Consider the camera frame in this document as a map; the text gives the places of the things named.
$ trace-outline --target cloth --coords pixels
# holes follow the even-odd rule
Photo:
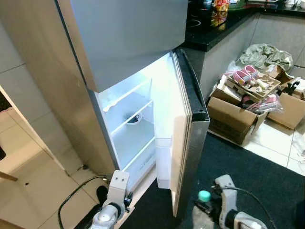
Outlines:
[[[244,65],[253,65],[263,70],[271,64],[281,66],[286,72],[293,66],[292,56],[270,44],[253,44],[249,46],[240,57]]]

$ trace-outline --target kitchen counter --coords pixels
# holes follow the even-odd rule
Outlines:
[[[245,2],[231,4],[229,11],[216,15],[210,9],[198,9],[190,2],[184,47],[207,52],[256,13],[289,15],[305,19],[305,9],[288,7],[284,0],[274,3]]]

